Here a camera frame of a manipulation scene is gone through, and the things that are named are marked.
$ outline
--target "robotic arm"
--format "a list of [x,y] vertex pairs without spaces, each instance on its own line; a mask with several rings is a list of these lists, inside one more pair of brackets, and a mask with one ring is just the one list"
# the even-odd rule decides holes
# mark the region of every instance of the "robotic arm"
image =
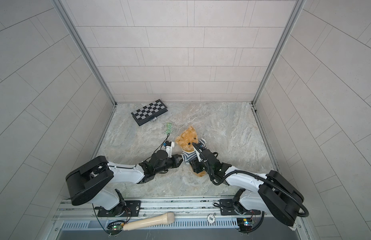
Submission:
[[[180,155],[172,155],[173,142],[164,143],[165,151],[152,154],[149,161],[136,165],[123,165],[109,162],[105,156],[98,156],[70,172],[66,177],[72,205],[93,203],[107,210],[109,217],[118,216],[125,210],[125,201],[121,193],[107,191],[104,186],[109,182],[146,183],[154,179],[155,174],[165,173],[177,168],[183,162]],[[307,217],[308,210],[303,206],[304,197],[278,172],[255,174],[240,170],[230,164],[220,163],[217,152],[193,143],[197,159],[190,162],[193,171],[206,171],[214,185],[222,183],[242,187],[234,199],[234,209],[238,214],[257,209],[271,212],[281,223],[293,226],[297,216]],[[251,194],[258,192],[261,199],[254,202]]]

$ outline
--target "tiled wall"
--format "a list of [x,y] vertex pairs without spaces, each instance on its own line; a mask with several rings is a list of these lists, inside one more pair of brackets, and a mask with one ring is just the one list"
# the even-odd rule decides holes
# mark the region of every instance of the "tiled wall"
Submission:
[[62,3],[118,102],[252,101],[295,4]]
[[371,239],[371,1],[308,0],[256,108],[317,239]]
[[0,240],[36,238],[111,109],[49,0],[0,0]]

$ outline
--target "teddy bear head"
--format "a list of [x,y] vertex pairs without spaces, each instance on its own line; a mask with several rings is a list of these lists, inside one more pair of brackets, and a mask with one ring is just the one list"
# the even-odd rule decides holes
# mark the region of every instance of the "teddy bear head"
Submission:
[[192,126],[189,126],[187,130],[175,139],[175,142],[183,151],[192,152],[194,150],[192,143],[199,143],[198,134]]

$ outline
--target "teddy bear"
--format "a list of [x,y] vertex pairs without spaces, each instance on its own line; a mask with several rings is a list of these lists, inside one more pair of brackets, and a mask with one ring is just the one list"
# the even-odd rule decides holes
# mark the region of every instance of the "teddy bear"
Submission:
[[[187,130],[185,130],[182,134],[180,134],[179,137],[175,139],[175,142],[177,145],[180,146],[180,148],[183,150],[182,152],[182,158],[183,161],[186,164],[190,164],[189,162],[197,158],[196,151],[194,150],[194,147],[192,143],[201,143],[203,147],[206,147],[206,141],[201,138],[198,139],[198,134],[196,133],[196,130],[189,126]],[[205,171],[202,171],[201,173],[196,174],[199,177],[202,177],[206,174]]]

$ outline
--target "chessboard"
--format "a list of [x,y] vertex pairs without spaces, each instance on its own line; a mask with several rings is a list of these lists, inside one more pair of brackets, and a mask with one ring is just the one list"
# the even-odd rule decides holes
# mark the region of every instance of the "chessboard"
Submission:
[[141,126],[152,118],[157,117],[167,111],[167,106],[159,99],[132,112],[131,114],[137,124]]

